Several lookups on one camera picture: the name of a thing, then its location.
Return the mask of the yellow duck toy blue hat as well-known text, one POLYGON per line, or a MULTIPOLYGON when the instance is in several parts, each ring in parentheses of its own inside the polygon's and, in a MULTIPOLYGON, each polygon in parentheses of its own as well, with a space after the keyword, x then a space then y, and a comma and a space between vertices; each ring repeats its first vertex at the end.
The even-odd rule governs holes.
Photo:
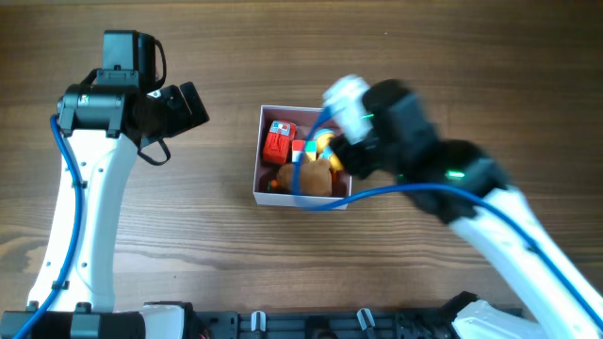
POLYGON ((331 129, 320 129, 315 132, 313 140, 317 144, 318 157, 327 160, 333 171, 343 170, 338 157, 334 154, 334 151, 330 147, 330 141, 335 137, 335 133, 331 129))

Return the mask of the colourful puzzle cube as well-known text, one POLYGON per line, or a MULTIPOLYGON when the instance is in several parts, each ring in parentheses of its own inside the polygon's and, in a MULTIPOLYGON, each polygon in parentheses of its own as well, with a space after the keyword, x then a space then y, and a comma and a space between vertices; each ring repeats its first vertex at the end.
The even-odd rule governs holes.
POLYGON ((294 139, 291 144, 293 162, 316 161, 318 155, 317 143, 314 140, 294 139))

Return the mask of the red toy fire truck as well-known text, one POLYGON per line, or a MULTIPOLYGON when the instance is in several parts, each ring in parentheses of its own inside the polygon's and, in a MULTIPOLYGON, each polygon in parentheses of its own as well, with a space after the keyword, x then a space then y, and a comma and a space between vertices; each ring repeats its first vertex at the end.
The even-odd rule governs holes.
POLYGON ((291 121, 275 120, 269 126, 263 149, 263 160, 273 165, 284 165, 297 134, 297 125, 291 121))

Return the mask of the white box pink interior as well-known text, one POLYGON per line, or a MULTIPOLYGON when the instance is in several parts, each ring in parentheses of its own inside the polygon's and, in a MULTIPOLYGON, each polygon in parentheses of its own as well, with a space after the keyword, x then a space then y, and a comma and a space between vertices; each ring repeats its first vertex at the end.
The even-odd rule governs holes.
POLYGON ((317 107, 296 107, 284 105, 262 105, 260 108, 257 150, 254 164, 253 196, 258 205, 309 207, 337 202, 351 195, 352 178, 339 171, 333 182, 331 197, 296 196, 282 189, 269 189, 269 182, 276 179, 279 165, 264 161, 263 149, 274 121, 293 122, 297 127, 296 139, 305 138, 316 122, 322 109, 317 107))

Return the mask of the brown toy with orange top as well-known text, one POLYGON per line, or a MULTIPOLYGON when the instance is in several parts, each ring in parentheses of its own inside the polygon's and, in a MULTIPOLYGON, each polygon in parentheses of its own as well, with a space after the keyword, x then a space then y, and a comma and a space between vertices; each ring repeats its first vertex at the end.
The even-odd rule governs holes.
MULTIPOLYGON (((293 189, 294 164, 286 164, 278 170, 276 178, 269 181, 271 190, 288 191, 293 189)), ((333 194, 331 164, 322 158, 301 165, 299 178, 302 195, 329 197, 333 194)))

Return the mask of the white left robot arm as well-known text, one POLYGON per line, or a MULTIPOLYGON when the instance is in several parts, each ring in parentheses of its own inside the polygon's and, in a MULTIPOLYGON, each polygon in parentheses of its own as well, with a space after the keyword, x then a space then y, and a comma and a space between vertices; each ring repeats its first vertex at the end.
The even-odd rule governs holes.
POLYGON ((1 318, 4 338, 205 338, 189 302, 114 309, 113 256, 123 192, 142 148, 209 120, 195 86, 74 84, 50 126, 62 155, 43 265, 22 311, 1 318))

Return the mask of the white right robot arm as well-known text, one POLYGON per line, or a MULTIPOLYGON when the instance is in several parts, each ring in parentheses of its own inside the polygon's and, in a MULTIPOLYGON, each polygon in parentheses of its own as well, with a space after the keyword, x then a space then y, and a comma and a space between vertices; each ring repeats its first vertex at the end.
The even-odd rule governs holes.
POLYGON ((367 138, 330 146, 345 170, 366 178, 396 175, 394 186, 357 199, 400 192, 477 250, 529 308, 548 337, 599 338, 602 297, 548 235, 521 190, 477 145, 465 140, 367 138))

